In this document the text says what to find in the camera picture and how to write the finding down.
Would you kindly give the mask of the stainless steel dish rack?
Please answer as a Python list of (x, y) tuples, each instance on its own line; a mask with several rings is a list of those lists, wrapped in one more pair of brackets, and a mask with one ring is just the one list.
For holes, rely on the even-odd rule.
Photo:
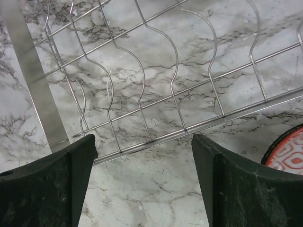
[(52, 152), (95, 164), (303, 98), (300, 0), (3, 0)]

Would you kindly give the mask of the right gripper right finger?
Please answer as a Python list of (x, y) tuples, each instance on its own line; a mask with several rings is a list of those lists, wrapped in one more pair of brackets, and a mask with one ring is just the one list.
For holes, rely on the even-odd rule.
[(301, 175), (261, 165), (202, 134), (191, 146), (209, 226), (302, 226)]

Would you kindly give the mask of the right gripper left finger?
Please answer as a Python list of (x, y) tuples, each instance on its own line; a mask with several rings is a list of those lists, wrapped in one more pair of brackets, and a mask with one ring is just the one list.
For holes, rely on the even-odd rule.
[(0, 174), (2, 227), (76, 227), (89, 184), (95, 136)]

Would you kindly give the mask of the pink dotted pattern bowl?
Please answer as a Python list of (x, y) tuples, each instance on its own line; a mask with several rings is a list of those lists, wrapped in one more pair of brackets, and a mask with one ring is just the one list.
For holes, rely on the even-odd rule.
[(303, 125), (280, 135), (265, 152), (261, 164), (288, 173), (303, 174)]

